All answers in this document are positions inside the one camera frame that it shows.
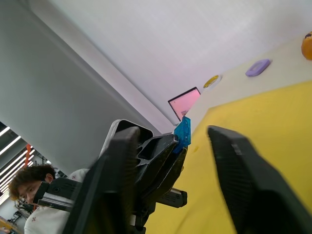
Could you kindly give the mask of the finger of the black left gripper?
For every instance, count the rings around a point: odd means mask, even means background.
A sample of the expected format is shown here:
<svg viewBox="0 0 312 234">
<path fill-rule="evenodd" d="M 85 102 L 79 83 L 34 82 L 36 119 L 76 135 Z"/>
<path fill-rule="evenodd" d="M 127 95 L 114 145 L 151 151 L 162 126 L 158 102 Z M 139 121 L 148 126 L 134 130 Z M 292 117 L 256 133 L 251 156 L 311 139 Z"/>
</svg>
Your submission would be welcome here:
<svg viewBox="0 0 312 234">
<path fill-rule="evenodd" d="M 135 178 L 135 201 L 158 201 L 168 193 L 179 178 L 188 148 L 174 149 L 159 171 L 138 171 Z"/>
<path fill-rule="evenodd" d="M 152 137 L 137 147 L 138 171 L 159 171 L 167 161 L 173 149 L 178 145 L 174 134 Z"/>
</svg>

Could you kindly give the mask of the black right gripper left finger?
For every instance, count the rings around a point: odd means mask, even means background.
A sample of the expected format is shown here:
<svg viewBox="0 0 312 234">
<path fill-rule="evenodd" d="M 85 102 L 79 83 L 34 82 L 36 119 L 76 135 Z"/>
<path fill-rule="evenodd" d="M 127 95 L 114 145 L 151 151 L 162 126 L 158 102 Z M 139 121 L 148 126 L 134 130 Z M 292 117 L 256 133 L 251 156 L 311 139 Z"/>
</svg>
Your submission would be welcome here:
<svg viewBox="0 0 312 234">
<path fill-rule="evenodd" d="M 65 234 L 128 234 L 134 202 L 138 127 L 115 134 L 85 176 Z"/>
</svg>

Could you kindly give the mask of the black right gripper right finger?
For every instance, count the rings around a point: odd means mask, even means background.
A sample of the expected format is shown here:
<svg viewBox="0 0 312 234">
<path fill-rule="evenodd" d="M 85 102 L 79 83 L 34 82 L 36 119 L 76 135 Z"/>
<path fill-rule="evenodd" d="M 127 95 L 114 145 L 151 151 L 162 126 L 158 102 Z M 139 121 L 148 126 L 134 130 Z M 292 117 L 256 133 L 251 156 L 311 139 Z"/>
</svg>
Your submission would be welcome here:
<svg viewBox="0 0 312 234">
<path fill-rule="evenodd" d="M 239 234 L 310 234 L 312 216 L 244 135 L 208 127 L 219 185 Z"/>
</svg>

